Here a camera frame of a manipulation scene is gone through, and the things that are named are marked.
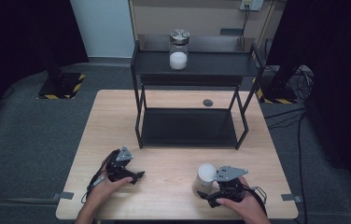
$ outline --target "yellow and black tape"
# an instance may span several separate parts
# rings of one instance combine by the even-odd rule
[[[266,103],[266,104],[283,104],[283,105],[291,105],[291,104],[297,104],[298,102],[293,99],[266,99],[265,95],[263,94],[262,89],[260,88],[260,84],[258,85],[256,89],[256,93],[258,96],[258,99],[260,100],[261,103]]]
[[[82,85],[82,81],[84,78],[85,78],[85,75],[79,76],[79,79],[76,83],[76,86],[74,87],[74,90],[73,90],[73,92],[71,92],[71,94],[67,94],[67,95],[62,95],[62,94],[38,95],[38,99],[49,99],[49,100],[73,99],[77,95],[77,92],[79,91],[80,86]]]

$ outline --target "human hand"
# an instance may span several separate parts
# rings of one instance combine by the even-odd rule
[[[94,217],[96,216],[97,210],[103,205],[103,203],[108,201],[110,195],[132,181],[133,178],[128,176],[118,181],[111,182],[105,174],[105,178],[103,179],[103,181],[96,185],[93,189],[91,189],[89,198],[86,200],[86,202],[80,209],[75,223],[92,224],[92,222],[94,221]]]
[[[249,187],[244,177],[239,176],[239,179],[243,185]],[[242,217],[246,224],[271,223],[260,207],[257,199],[255,199],[250,192],[246,191],[243,200],[239,203],[226,198],[217,199],[217,203],[220,203],[221,205],[235,211],[240,217]]]

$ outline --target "metal shelf frame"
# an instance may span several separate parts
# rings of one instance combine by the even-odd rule
[[[135,42],[131,69],[138,112],[135,132],[140,148],[238,149],[248,133],[246,108],[264,71],[264,62],[256,45],[252,45],[249,52],[190,52],[188,65],[181,71],[171,69],[168,60],[168,51],[141,50],[139,41]],[[256,80],[243,105],[239,90],[245,76],[256,77]],[[234,92],[228,108],[149,107],[146,86],[230,87]],[[239,139],[236,138],[231,113],[235,101],[245,128]]]

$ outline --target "wall socket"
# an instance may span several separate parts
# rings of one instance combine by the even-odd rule
[[[242,0],[240,10],[246,11],[246,6],[248,6],[250,11],[259,11],[262,8],[263,1],[264,0]]]

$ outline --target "white cup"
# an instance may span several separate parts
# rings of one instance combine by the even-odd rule
[[[217,169],[211,164],[202,164],[193,181],[193,190],[209,194],[213,190],[213,182],[217,176]]]

